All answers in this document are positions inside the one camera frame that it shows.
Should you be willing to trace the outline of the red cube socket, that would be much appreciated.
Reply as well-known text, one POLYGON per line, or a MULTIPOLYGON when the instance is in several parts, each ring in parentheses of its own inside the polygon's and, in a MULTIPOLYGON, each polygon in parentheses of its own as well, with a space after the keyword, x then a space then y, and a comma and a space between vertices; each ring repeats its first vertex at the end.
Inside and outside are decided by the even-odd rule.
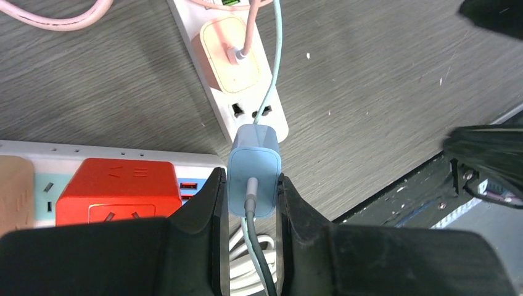
POLYGON ((56 202, 56 225, 167 217, 181 206, 172 163, 87 158, 56 202))

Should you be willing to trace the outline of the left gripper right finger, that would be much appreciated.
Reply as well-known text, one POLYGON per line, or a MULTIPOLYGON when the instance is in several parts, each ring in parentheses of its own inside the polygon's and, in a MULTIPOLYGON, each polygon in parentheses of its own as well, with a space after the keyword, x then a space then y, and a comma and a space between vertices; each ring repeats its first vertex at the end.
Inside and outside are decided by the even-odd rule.
POLYGON ((280 295, 516 295, 473 232, 335 224, 285 175, 276 221, 280 295))

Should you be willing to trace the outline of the small white power strip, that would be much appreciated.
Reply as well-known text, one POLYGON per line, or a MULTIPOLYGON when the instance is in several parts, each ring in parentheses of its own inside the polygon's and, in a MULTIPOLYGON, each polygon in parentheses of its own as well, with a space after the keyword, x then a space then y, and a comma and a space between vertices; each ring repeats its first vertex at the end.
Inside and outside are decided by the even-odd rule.
POLYGON ((256 25, 261 8, 277 1, 169 1, 171 13, 221 131, 233 142, 240 126, 272 127, 289 134, 281 100, 256 25))

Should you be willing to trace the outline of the tan cube socket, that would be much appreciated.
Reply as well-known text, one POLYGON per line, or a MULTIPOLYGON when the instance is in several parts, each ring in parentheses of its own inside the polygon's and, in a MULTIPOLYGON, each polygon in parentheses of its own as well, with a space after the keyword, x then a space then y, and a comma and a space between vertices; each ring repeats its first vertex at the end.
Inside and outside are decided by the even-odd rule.
POLYGON ((1 156, 1 235, 35 223, 35 170, 31 161, 1 156))

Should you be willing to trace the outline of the light blue charger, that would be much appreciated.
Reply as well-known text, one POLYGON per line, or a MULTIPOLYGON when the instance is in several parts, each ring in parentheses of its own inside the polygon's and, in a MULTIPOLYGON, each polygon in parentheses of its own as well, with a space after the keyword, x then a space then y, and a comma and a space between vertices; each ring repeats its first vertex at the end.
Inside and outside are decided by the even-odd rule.
POLYGON ((275 130, 270 126, 252 123, 240 126, 227 165, 229 213, 245 217, 247 194, 255 194, 254 217, 271 216, 276 206, 281 168, 275 130))

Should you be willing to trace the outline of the long white colourful power strip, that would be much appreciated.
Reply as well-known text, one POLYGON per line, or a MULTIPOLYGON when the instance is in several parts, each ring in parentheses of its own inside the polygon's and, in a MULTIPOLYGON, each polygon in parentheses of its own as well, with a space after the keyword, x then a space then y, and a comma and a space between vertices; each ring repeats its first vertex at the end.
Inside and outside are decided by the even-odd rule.
POLYGON ((78 170, 89 181, 101 176, 104 181, 122 183, 158 177, 161 171, 153 166, 171 163, 179 182, 179 196, 186 202, 201 189, 214 168, 225 166, 212 154, 8 140, 1 141, 1 155, 21 157, 33 165, 34 228, 55 225, 56 203, 78 170))

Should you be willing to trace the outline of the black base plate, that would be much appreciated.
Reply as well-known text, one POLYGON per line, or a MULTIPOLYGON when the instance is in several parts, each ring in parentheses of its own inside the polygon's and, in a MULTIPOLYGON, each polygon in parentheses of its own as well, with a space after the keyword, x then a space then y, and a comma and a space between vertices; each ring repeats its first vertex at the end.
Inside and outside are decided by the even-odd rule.
POLYGON ((455 227, 491 205, 453 187, 451 161, 439 153, 334 219, 337 224, 395 228, 455 227))

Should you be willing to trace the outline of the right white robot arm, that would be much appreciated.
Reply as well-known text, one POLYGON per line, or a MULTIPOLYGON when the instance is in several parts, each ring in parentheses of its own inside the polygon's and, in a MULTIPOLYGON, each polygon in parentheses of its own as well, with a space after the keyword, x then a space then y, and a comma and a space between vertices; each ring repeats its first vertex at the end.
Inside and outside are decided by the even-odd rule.
MULTIPOLYGON (((522 1, 463 1, 458 13, 481 29, 522 39, 522 1)), ((443 151, 457 194, 522 209, 521 106, 501 123, 455 128, 443 151)))

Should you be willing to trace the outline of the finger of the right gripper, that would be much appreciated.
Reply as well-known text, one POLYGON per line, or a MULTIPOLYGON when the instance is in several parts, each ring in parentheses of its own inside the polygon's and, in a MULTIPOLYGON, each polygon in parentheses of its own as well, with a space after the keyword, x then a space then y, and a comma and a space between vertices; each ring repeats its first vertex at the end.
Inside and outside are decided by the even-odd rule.
POLYGON ((476 27, 522 41, 522 0, 465 0, 458 14, 476 27))

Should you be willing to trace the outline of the pink small charger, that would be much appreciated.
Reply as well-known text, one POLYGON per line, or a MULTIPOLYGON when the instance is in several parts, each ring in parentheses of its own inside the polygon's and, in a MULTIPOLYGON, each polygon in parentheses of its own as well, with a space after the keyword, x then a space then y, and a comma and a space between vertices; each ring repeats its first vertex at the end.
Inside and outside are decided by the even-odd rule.
POLYGON ((262 80, 254 50, 239 60, 236 54, 245 41, 246 24, 237 15, 226 15, 203 24, 191 44, 211 88, 237 94, 262 80))

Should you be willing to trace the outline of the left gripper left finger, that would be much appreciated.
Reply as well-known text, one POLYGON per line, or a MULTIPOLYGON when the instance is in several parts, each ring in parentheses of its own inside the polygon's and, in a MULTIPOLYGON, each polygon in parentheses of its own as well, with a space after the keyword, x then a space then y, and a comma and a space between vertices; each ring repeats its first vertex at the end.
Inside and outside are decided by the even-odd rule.
POLYGON ((226 173, 167 218, 14 231, 2 295, 226 295, 226 173))

